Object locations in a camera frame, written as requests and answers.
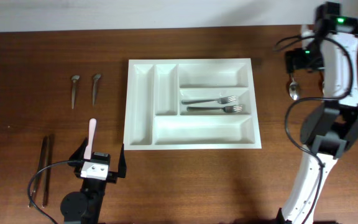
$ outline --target fork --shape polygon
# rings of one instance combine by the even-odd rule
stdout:
[[[224,106],[222,108],[220,107],[197,107],[197,106],[188,106],[187,111],[194,112],[194,111],[205,111],[205,110],[223,110],[226,113],[236,113],[242,111],[242,105],[236,105],[236,106]]]
[[[226,104],[226,103],[230,103],[233,101],[236,101],[237,97],[236,96],[226,96],[226,97],[221,97],[218,99],[210,99],[210,100],[182,100],[181,103],[183,105],[190,105],[190,104],[194,104],[194,103],[206,103],[206,102],[217,102],[219,104]]]

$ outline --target white tray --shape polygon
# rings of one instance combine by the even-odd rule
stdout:
[[[236,95],[239,113],[188,112],[181,100]],[[260,149],[251,60],[129,60],[126,150]]]

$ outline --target brown wooden surface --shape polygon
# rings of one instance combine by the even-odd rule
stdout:
[[[116,169],[124,134],[129,59],[251,58],[262,149],[127,151],[127,178],[108,185],[106,223],[231,223],[274,218],[288,198],[301,152],[283,129],[291,103],[283,54],[272,53],[299,26],[0,33],[0,223],[49,223],[27,208],[42,137],[55,135],[53,161],[66,160],[98,119],[94,150]],[[96,106],[91,77],[103,73]],[[72,75],[81,75],[74,110]],[[303,94],[319,95],[317,73],[299,72]],[[291,130],[317,103],[294,109]],[[52,169],[46,212],[62,222],[61,199],[81,187],[72,169]],[[315,220],[358,223],[358,141],[331,172]]]

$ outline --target small metal spoon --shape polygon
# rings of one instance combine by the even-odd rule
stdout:
[[[73,86],[71,88],[71,108],[74,109],[74,103],[75,103],[75,91],[77,89],[77,81],[80,79],[79,75],[74,75],[71,78],[71,81],[73,82]]]
[[[93,91],[92,91],[92,106],[94,106],[96,102],[96,95],[98,93],[98,80],[102,74],[98,73],[93,77]]]
[[[288,89],[288,92],[290,94],[290,97],[293,100],[298,100],[301,97],[301,87],[299,84],[293,79],[293,73],[290,73],[292,82],[290,84],[290,87]]]

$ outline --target green light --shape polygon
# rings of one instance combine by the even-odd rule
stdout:
[[[338,21],[338,23],[344,23],[345,22],[344,18],[336,18],[336,20]]]

